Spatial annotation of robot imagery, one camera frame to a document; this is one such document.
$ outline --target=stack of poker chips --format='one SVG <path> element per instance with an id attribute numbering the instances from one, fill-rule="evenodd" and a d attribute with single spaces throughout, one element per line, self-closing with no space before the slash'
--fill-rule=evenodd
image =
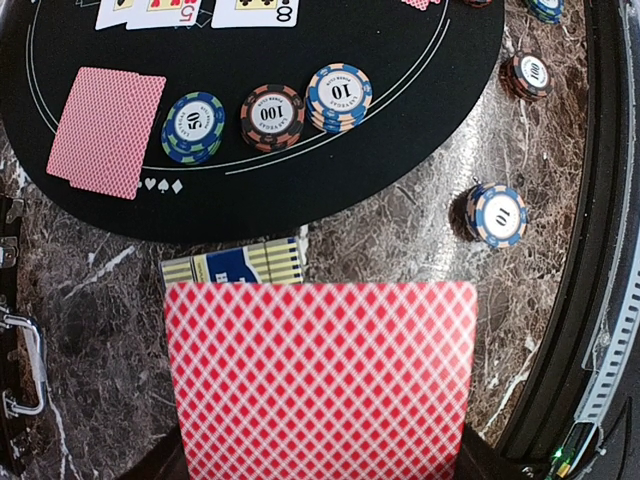
<path id="1" fill-rule="evenodd" d="M 493 0 L 464 0 L 464 3 L 475 8 L 486 7 L 487 5 L 491 5 L 491 2 L 493 2 Z"/>
<path id="2" fill-rule="evenodd" d="M 337 134 L 360 125 L 373 99 L 365 73 L 345 63 L 318 71 L 307 88 L 307 118 L 319 130 Z"/>
<path id="3" fill-rule="evenodd" d="M 173 161 L 199 165 L 220 148 L 225 113 L 210 93 L 194 92 L 178 100 L 162 126 L 162 148 Z"/>
<path id="4" fill-rule="evenodd" d="M 528 214 L 518 192 L 506 185 L 486 183 L 470 190 L 465 221 L 476 240 L 492 248 L 507 248 L 522 239 Z"/>
<path id="5" fill-rule="evenodd" d="M 500 66 L 500 81 L 518 98 L 536 102 L 553 91 L 553 77 L 547 64 L 529 51 L 518 51 Z"/>
<path id="6" fill-rule="evenodd" d="M 524 0 L 533 15 L 543 23 L 557 25 L 564 13 L 564 0 Z"/>
<path id="7" fill-rule="evenodd" d="M 304 127 L 304 102 L 286 85 L 256 88 L 240 110 L 242 138 L 261 152 L 284 150 L 294 145 Z"/>

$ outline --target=stack of cards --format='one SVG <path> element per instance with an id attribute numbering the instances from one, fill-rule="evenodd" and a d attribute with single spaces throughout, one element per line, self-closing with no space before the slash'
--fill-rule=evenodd
<path id="1" fill-rule="evenodd" d="M 96 30 L 127 24 L 127 30 L 190 27 L 202 0 L 102 0 Z"/>
<path id="2" fill-rule="evenodd" d="M 166 79 L 82 67 L 60 118 L 47 173 L 133 200 Z"/>
<path id="3" fill-rule="evenodd" d="M 402 1 L 422 11 L 426 10 L 429 4 L 431 3 L 435 3 L 435 4 L 440 3 L 440 0 L 402 0 Z"/>

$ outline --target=metal latch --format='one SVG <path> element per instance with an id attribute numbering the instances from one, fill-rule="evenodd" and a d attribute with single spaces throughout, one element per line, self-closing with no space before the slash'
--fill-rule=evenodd
<path id="1" fill-rule="evenodd" d="M 35 319 L 5 313 L 0 316 L 0 329 L 22 328 L 29 353 L 31 375 L 36 386 L 38 404 L 35 406 L 22 405 L 13 398 L 11 390 L 2 392 L 2 403 L 7 417 L 19 415 L 38 415 L 47 404 L 47 373 L 45 364 L 45 345 L 42 331 Z"/>
<path id="2" fill-rule="evenodd" d="M 15 267 L 18 255 L 18 238 L 0 237 L 0 268 Z"/>

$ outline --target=marble surface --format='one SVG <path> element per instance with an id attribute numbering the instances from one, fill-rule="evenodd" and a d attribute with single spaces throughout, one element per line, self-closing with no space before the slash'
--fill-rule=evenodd
<path id="1" fill-rule="evenodd" d="M 470 280 L 480 318 L 468 421 L 495 442 L 527 379 L 562 275 L 586 132 L 582 2 L 560 26 L 507 1 L 501 60 L 531 48 L 551 65 L 555 93 L 509 98 L 494 75 L 462 127 L 378 195 L 309 226 L 311 282 Z M 112 479 L 177 421 L 158 262 L 233 245 L 185 249 L 85 225 L 25 176 L 0 129 L 8 194 L 28 201 L 19 307 L 48 343 L 51 408 L 31 426 L 36 458 L 25 479 Z M 508 251 L 458 238 L 453 200 L 474 183 L 517 188 L 530 208 L 525 239 Z"/>

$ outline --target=metal handle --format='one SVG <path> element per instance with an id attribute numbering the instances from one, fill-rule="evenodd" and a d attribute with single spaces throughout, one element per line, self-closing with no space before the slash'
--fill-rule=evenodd
<path id="1" fill-rule="evenodd" d="M 38 404 L 34 407 L 21 405 L 11 396 L 10 390 L 5 390 L 2 392 L 2 402 L 4 404 L 5 413 L 8 417 L 17 417 L 19 415 L 38 415 L 44 410 L 44 407 L 47 404 L 47 375 L 45 370 L 44 340 L 42 338 L 40 326 L 33 318 L 20 317 L 5 313 L 0 317 L 0 327 L 6 329 L 17 327 L 29 330 L 29 334 L 33 334 L 36 352 L 36 358 L 32 358 L 31 355 L 29 355 L 29 358 L 32 370 L 31 375 L 34 382 L 36 382 Z M 27 333 L 25 333 L 25 342 L 28 345 L 29 342 L 26 339 L 26 335 Z"/>

